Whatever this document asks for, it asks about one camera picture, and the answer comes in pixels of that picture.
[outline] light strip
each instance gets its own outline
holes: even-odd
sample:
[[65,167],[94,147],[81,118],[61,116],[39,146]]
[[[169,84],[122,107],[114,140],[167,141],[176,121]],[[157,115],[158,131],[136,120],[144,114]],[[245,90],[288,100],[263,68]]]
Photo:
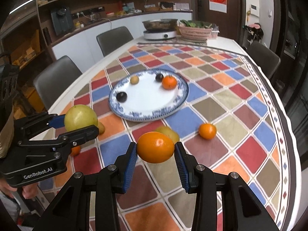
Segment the light strip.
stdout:
[[29,1],[27,1],[27,2],[25,2],[25,3],[23,3],[23,4],[21,4],[21,5],[18,6],[17,8],[13,9],[13,10],[9,13],[9,15],[12,14],[12,13],[13,13],[14,11],[16,11],[17,9],[21,8],[23,5],[26,5],[27,3],[32,2],[32,1],[34,1],[34,0],[29,0]]

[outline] dark grape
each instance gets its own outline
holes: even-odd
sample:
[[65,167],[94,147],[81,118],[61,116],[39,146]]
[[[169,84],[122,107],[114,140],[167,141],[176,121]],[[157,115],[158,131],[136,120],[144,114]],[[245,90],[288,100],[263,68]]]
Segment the dark grape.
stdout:
[[164,78],[163,74],[157,74],[156,77],[155,77],[155,80],[157,82],[161,82],[163,80],[163,78]]
[[127,100],[127,94],[125,92],[119,92],[116,95],[116,99],[118,100],[118,102],[125,102]]

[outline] checkered tablecloth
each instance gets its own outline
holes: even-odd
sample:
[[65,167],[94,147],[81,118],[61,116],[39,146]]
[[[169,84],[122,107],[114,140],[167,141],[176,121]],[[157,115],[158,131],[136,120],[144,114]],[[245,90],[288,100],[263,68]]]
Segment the checkered tablecloth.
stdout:
[[[154,122],[129,122],[117,117],[108,105],[111,88],[133,72],[163,68],[188,82],[189,96],[180,110]],[[290,166],[294,154],[285,116],[259,69],[249,58],[227,51],[184,44],[138,44],[103,68],[76,94],[62,114],[76,104],[89,105],[106,131],[69,158],[68,171],[40,183],[50,200],[75,172],[98,172],[124,154],[131,141],[161,125],[176,131],[188,153],[215,172],[236,171],[264,204],[279,229],[290,221],[294,204]],[[213,140],[198,135],[198,127],[217,127]],[[50,138],[65,129],[50,130]],[[150,164],[138,159],[131,187],[118,195],[121,230],[190,230],[195,195],[181,187],[174,158]],[[95,193],[90,225],[95,230]],[[221,195],[217,194],[218,230],[222,230]]]

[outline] gray chair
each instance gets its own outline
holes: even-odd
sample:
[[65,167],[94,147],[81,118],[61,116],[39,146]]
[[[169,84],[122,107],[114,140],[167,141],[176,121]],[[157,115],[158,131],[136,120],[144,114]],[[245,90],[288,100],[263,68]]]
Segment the gray chair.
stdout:
[[63,56],[43,70],[33,81],[45,108],[48,110],[59,96],[81,75],[68,57]]
[[268,79],[273,76],[280,65],[281,60],[279,56],[258,41],[254,41],[247,48],[246,52],[261,68]]
[[128,28],[119,27],[98,35],[96,39],[103,56],[106,56],[134,38]]

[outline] pink basket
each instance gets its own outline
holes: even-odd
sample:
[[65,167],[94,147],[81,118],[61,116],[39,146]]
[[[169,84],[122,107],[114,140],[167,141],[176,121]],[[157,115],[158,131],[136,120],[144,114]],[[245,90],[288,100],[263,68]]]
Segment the pink basket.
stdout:
[[210,38],[212,28],[192,28],[179,26],[179,31],[186,39],[193,41],[205,41]]
[[212,33],[208,39],[216,39],[218,36],[219,31],[218,30],[212,30]]

